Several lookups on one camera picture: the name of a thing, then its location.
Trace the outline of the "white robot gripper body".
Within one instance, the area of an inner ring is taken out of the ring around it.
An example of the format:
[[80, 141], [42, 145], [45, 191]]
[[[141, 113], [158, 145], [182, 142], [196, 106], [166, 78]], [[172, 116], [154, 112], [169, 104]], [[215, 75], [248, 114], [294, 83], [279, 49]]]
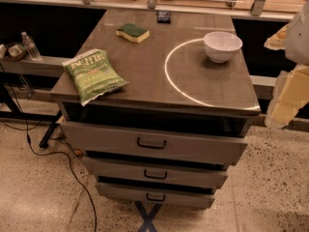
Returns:
[[288, 26], [285, 55], [297, 64], [309, 65], [309, 0]]

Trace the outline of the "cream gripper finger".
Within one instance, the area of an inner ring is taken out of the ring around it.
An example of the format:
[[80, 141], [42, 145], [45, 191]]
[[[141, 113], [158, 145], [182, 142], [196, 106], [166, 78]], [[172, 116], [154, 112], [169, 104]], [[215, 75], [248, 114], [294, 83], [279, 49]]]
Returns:
[[289, 24], [283, 26], [274, 35], [266, 40], [264, 47], [271, 50], [284, 50], [286, 47], [286, 35]]
[[265, 125], [271, 129], [283, 129], [308, 102], [309, 67], [296, 65], [290, 72], [282, 71], [276, 79]]

